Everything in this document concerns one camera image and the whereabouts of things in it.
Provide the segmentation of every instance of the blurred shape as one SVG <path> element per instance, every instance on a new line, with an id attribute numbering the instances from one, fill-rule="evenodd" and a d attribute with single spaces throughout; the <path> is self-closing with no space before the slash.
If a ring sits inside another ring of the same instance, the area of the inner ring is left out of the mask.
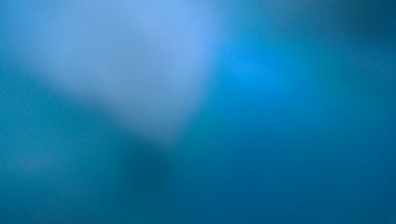
<path id="1" fill-rule="evenodd" d="M 205 4 L 14 1 L 12 49 L 36 74 L 155 142 L 174 142 L 199 106 L 219 26 Z"/>

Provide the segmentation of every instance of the blurred background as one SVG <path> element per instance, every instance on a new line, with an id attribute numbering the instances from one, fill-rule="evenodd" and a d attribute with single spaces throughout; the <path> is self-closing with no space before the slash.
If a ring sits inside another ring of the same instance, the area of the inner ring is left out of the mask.
<path id="1" fill-rule="evenodd" d="M 0 223 L 396 223 L 396 2 L 0 2 Z"/>

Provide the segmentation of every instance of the blue water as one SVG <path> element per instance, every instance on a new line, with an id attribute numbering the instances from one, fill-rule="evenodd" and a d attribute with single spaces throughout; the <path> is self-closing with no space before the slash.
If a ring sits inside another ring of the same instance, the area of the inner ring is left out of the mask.
<path id="1" fill-rule="evenodd" d="M 365 22 L 223 3 L 234 30 L 171 146 L 36 78 L 3 25 L 0 223 L 395 223 L 396 20 L 378 4 Z"/>

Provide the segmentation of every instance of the blue gradient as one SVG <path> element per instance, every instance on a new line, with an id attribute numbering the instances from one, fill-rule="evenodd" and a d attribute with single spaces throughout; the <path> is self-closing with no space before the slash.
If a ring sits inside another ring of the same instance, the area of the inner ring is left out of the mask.
<path id="1" fill-rule="evenodd" d="M 1 2 L 0 223 L 395 223 L 395 10 Z"/>

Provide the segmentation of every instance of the light patch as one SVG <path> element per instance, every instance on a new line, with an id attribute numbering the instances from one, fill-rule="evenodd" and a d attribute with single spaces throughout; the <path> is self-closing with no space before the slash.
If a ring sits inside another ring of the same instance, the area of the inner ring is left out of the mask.
<path id="1" fill-rule="evenodd" d="M 106 108 L 152 142 L 173 142 L 203 95 L 219 25 L 202 3 L 17 1 L 24 60 L 56 90 Z"/>

